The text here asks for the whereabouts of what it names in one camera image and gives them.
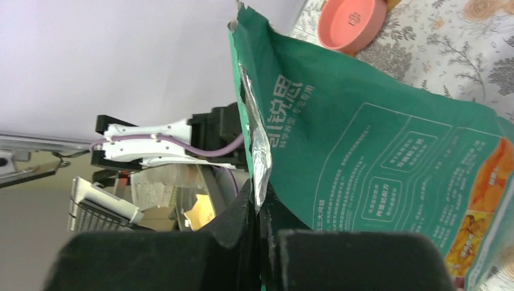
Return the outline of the green silver pet food bag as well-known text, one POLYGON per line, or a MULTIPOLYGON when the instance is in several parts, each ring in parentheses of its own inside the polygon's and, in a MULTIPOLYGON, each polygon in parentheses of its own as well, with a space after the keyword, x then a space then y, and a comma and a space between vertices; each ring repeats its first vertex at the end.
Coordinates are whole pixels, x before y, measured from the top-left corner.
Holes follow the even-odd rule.
POLYGON ((458 290, 512 290, 513 121, 323 47, 324 2, 290 36, 243 3, 230 23, 257 205, 270 182, 313 230, 422 234, 458 290))

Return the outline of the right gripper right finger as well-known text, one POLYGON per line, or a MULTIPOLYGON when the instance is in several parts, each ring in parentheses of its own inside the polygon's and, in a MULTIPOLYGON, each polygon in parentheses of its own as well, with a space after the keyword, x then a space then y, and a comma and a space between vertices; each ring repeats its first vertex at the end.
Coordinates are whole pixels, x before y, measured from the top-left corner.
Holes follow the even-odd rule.
POLYGON ((315 231, 267 188, 259 212, 266 290, 454 290, 425 236, 315 231))

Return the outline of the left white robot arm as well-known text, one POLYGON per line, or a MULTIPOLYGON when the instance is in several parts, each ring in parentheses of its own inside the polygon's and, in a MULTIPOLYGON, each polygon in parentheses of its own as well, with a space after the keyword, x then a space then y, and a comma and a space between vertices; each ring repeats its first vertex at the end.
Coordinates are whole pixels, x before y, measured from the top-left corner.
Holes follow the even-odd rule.
POLYGON ((248 168, 235 103, 147 127, 99 115, 95 131, 101 138, 90 146, 91 164, 103 169, 139 171, 167 164, 248 168))

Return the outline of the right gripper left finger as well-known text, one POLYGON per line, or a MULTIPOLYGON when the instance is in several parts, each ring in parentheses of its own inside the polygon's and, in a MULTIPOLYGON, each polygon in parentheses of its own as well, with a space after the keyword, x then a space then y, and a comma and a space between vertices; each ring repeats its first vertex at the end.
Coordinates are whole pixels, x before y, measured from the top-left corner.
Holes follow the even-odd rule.
POLYGON ((58 253, 45 290, 256 290, 255 210, 247 181, 195 232, 84 232, 58 253))

